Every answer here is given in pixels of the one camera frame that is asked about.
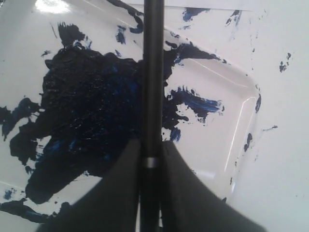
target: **paint palette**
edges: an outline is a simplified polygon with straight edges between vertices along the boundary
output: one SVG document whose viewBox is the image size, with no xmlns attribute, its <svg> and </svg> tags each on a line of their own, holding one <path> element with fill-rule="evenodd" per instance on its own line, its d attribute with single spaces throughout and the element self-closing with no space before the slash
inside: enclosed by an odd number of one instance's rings
<svg viewBox="0 0 309 232">
<path fill-rule="evenodd" d="M 140 137 L 143 13 L 118 0 L 10 0 L 0 22 L 0 210 L 43 223 Z M 164 48 L 162 137 L 228 198 L 259 90 L 169 30 Z"/>
</svg>

